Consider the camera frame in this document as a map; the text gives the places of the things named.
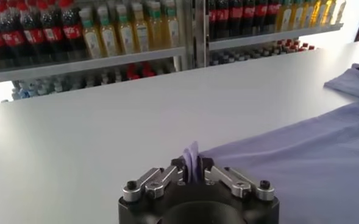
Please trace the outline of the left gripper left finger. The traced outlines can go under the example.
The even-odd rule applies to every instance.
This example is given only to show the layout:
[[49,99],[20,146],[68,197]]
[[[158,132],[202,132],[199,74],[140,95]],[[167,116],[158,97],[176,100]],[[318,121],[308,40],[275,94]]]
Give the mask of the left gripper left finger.
[[164,196],[171,183],[185,181],[186,163],[183,158],[171,160],[167,168],[151,168],[137,180],[130,180],[123,187],[123,200],[128,203],[139,201],[144,194],[152,199]]

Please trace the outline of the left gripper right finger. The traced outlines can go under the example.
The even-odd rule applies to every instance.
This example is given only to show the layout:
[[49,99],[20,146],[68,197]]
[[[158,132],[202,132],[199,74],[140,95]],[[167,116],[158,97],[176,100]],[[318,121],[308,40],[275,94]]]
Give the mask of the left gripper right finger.
[[252,180],[238,169],[217,166],[211,158],[202,158],[202,170],[205,180],[222,183],[235,197],[244,199],[251,194],[261,201],[273,201],[275,197],[268,180]]

